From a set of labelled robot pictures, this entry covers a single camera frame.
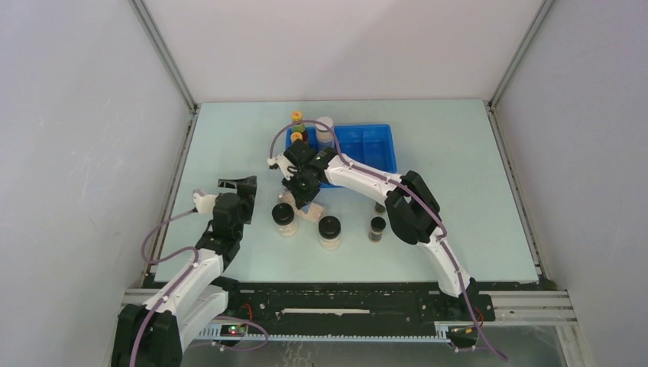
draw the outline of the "table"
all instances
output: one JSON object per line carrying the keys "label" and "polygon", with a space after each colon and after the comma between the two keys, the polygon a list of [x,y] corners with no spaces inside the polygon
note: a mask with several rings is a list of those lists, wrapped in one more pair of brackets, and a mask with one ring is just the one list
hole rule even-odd
{"label": "table", "polygon": [[[274,135],[290,113],[333,118],[337,125],[386,123],[394,137],[398,170],[417,171],[441,206],[449,243],[478,281],[537,281],[513,194],[481,100],[203,103],[177,191],[173,214],[193,207],[192,191],[218,193],[219,178],[257,175],[251,225],[224,275],[240,281],[435,281],[421,251],[387,226],[379,243],[368,240],[373,203],[345,188],[324,189],[317,203],[342,222],[342,245],[319,245],[316,224],[301,220],[294,237],[281,237],[271,209],[282,190],[281,173],[268,170]],[[275,154],[284,149],[284,137]],[[195,245],[211,216],[194,214],[170,224],[162,255]],[[169,281],[189,258],[157,267]]]}

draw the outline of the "blue bin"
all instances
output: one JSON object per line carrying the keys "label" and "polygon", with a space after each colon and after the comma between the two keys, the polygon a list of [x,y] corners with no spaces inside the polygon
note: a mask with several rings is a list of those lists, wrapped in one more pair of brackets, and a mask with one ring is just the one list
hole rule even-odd
{"label": "blue bin", "polygon": [[[308,127],[306,130],[308,131],[308,145],[320,151],[323,147],[317,142],[315,128]],[[333,127],[333,130],[340,142],[342,153],[378,170],[396,173],[394,140],[391,137],[389,125],[340,125]],[[292,129],[289,128],[286,133],[286,148],[290,147],[291,133]],[[336,186],[322,185],[322,188],[328,187]]]}

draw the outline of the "white lid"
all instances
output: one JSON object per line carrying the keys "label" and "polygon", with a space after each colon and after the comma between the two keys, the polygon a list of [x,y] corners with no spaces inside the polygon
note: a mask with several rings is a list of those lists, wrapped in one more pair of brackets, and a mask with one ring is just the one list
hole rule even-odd
{"label": "white lid", "polygon": [[[330,117],[320,117],[319,119],[317,119],[317,121],[321,122],[322,124],[324,124],[326,126],[329,126],[330,128],[333,127],[333,119],[331,119]],[[321,132],[328,132],[328,130],[326,130],[321,125],[315,125],[315,128],[317,128]]]}

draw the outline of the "yellow cap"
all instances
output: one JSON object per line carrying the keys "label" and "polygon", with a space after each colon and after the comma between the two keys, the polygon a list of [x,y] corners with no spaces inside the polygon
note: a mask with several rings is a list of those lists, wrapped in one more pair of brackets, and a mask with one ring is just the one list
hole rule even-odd
{"label": "yellow cap", "polygon": [[294,143],[295,140],[303,140],[303,136],[301,132],[294,132],[290,134],[290,142]]}
{"label": "yellow cap", "polygon": [[293,122],[302,121],[302,112],[301,111],[295,111],[295,112],[293,112],[292,117],[293,117]]}

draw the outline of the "white wall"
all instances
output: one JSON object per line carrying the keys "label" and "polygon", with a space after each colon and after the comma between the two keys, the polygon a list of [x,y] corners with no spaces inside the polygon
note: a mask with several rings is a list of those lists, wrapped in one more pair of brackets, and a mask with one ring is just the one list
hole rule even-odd
{"label": "white wall", "polygon": [[0,365],[100,365],[188,111],[125,0],[0,5]]}
{"label": "white wall", "polygon": [[648,2],[558,2],[497,110],[600,366],[648,365]]}
{"label": "white wall", "polygon": [[146,2],[215,102],[489,99],[542,0]]}

